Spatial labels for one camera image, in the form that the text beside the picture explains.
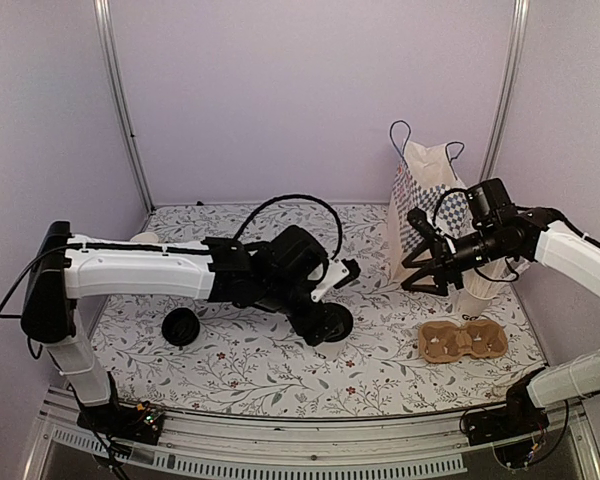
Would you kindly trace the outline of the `black plastic cup lid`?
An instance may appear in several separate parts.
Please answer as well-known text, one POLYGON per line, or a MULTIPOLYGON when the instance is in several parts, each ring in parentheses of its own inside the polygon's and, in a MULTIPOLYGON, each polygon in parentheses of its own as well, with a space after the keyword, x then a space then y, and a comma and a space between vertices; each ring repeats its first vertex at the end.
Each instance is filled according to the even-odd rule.
POLYGON ((353 330, 354 320, 351 312, 343 305, 337 303, 326 303, 324 305, 327 313, 327 335, 324 341, 336 343, 346 339, 353 330))

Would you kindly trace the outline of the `stack of black cup lids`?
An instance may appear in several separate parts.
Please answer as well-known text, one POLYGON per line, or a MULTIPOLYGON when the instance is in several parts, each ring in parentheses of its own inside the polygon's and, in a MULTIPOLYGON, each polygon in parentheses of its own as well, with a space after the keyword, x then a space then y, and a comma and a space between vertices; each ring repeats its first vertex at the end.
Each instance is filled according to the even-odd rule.
POLYGON ((161 325, 161 334, 169 344, 184 347, 197 339, 200 329, 196 314, 189 308, 180 307, 166 315, 161 325))

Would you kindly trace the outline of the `stack of white paper cups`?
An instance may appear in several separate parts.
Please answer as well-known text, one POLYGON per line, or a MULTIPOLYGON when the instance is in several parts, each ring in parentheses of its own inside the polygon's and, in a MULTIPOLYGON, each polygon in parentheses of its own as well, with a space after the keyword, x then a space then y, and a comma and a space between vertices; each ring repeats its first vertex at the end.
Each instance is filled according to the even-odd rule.
POLYGON ((153 244, 153 243, 159 243, 160 239, 159 239, 159 236, 154 232, 141 232, 141 233, 134 235, 130 239, 130 242, 131 243, 142 243, 142 244, 153 244))

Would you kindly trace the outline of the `white paper coffee cup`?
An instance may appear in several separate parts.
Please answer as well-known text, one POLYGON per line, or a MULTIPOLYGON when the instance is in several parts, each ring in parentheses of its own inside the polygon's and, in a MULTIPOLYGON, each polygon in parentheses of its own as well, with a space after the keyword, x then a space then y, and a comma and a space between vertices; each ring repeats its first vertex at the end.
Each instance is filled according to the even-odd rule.
POLYGON ((316 347, 316 351, 320 353, 327 361, 334 361, 339 358, 346 350, 346 342, 323 342, 316 347))

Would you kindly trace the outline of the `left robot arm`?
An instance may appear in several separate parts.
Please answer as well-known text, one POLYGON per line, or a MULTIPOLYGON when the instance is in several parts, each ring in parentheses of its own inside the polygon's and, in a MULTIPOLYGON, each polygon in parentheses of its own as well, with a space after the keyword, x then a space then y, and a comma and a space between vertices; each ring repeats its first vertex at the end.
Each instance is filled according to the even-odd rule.
POLYGON ((269 241, 242 242, 249 224, 286 198, 256 207, 230 237, 184 243, 132 242, 74 234, 53 222, 36 256, 0 302, 0 319, 17 320, 67 378, 81 413, 108 434, 128 426, 112 375, 99 363, 76 318, 77 303, 109 295, 166 295, 281 314, 309 346, 338 342, 352 330, 349 310, 324 301, 360 274, 305 229, 291 225, 269 241))

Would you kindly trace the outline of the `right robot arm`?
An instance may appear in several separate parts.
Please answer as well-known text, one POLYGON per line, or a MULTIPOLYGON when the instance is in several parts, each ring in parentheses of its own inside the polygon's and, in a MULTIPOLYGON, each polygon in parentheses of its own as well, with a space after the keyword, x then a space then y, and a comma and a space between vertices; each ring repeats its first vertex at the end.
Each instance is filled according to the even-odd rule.
MULTIPOLYGON (((600 301, 600 242, 578 229, 553 207, 516 204, 499 178, 461 190, 472 222, 472 232, 452 237, 437 227, 437 215, 413 208, 411 227, 423 240, 429 258, 409 256, 412 274, 403 281, 407 291, 438 296, 448 288, 462 288, 462 276, 495 260, 525 260, 571 281, 600 301)), ((497 427, 517 436, 537 414, 557 403, 600 393, 600 346, 557 365, 540 368, 517 381, 506 392, 497 427)))

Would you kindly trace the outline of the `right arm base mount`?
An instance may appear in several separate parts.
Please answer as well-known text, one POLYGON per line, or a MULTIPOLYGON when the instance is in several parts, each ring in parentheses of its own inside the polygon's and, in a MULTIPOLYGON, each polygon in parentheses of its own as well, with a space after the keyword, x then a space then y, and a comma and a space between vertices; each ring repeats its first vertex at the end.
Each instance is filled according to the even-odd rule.
POLYGON ((549 426, 547 414, 527 397, 514 396, 495 409, 471 409, 459 421, 460 431, 471 446, 540 432, 549 426))

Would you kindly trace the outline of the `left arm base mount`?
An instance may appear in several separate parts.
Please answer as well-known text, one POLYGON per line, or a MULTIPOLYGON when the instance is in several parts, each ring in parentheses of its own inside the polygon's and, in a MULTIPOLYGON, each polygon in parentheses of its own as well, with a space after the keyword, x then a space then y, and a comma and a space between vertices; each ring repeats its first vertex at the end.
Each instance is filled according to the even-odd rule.
POLYGON ((148 401, 135 406, 116 403, 87 407, 79 405, 77 425, 116 439, 157 445, 162 433, 163 411, 148 401))

